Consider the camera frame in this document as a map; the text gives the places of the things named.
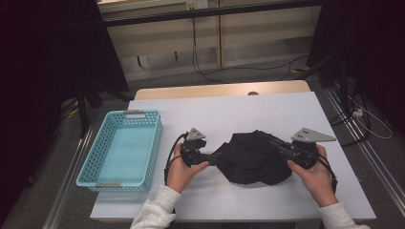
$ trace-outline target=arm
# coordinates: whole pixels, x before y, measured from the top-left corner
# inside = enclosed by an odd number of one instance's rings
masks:
[[[317,145],[318,152],[327,158],[327,152],[323,146]],[[349,216],[343,203],[340,203],[334,194],[330,184],[330,173],[320,163],[306,170],[289,160],[288,167],[296,173],[308,189],[313,199],[318,203],[322,221],[325,227],[339,229],[369,228],[365,225],[356,225]]]
[[[208,167],[203,162],[192,168],[187,167],[180,154],[181,144],[177,144],[174,151],[174,160],[170,165],[167,177],[167,186],[161,185],[155,200],[146,200],[132,222],[131,229],[139,228],[165,228],[176,218],[172,214],[181,192],[190,183],[195,174]]]

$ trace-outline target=person's left hand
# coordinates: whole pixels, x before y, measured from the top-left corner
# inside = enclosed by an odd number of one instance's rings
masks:
[[[176,145],[173,158],[176,158],[177,156],[178,158],[174,159],[172,164],[170,165],[166,184],[168,187],[174,189],[178,193],[181,193],[184,188],[187,187],[195,174],[201,172],[209,166],[209,162],[205,161],[189,168],[187,165],[184,164],[184,161],[181,158],[181,146],[181,143],[178,143]]]

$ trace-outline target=gray metal bracket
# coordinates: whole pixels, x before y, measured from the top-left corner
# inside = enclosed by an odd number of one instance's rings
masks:
[[[205,138],[205,135],[198,131],[196,128],[191,128],[190,133],[187,136],[186,140],[198,140]]]
[[[335,141],[336,137],[325,135],[308,128],[303,128],[291,137],[292,140],[301,142]]]

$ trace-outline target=white sleeve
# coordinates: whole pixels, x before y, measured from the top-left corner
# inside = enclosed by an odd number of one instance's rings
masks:
[[[176,218],[172,214],[176,202],[181,194],[173,189],[161,185],[155,200],[145,201],[132,222],[131,229],[150,228],[158,229],[168,227]]]
[[[355,224],[341,202],[320,208],[318,211],[326,229],[370,229],[369,226]]]

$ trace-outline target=basket handle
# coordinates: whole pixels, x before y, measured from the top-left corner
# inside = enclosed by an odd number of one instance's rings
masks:
[[[125,115],[145,115],[144,110],[128,110],[124,111]]]
[[[121,188],[121,183],[96,183],[96,188]]]

